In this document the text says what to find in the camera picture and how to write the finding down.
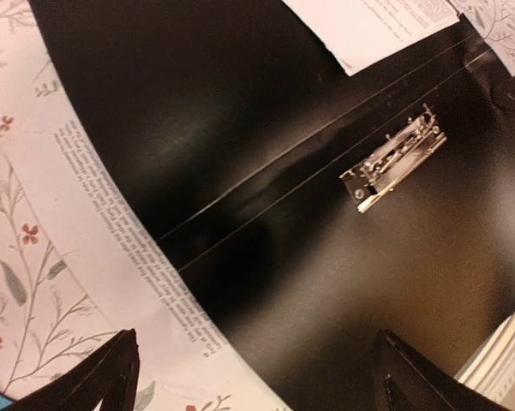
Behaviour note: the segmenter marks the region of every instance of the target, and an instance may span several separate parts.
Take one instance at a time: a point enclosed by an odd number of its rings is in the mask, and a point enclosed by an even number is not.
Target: binder clip mechanism
[[[425,112],[377,148],[369,157],[346,171],[343,180],[360,213],[366,212],[392,191],[411,171],[447,140],[436,116],[425,104]]]

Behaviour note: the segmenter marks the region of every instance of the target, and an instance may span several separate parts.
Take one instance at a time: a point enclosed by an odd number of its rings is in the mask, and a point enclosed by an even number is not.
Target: metal clasp
[[[409,118],[394,137],[387,134],[385,145],[340,177],[359,212],[366,212],[446,142],[436,116],[426,104],[423,107],[417,119]]]

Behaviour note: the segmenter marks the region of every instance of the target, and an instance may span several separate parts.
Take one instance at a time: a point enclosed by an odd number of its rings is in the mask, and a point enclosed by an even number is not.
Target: black binder
[[[115,183],[297,411],[373,409],[378,329],[453,375],[515,310],[511,77],[463,16],[349,78],[280,0],[31,4]],[[339,177],[424,104],[447,141],[359,213]]]

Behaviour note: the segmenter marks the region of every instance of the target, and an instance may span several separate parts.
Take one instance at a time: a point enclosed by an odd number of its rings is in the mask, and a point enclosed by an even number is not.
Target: metal clip
[[[446,142],[436,116],[423,106],[425,112],[416,120],[409,118],[403,130],[387,135],[384,146],[340,177],[359,212],[366,212]]]

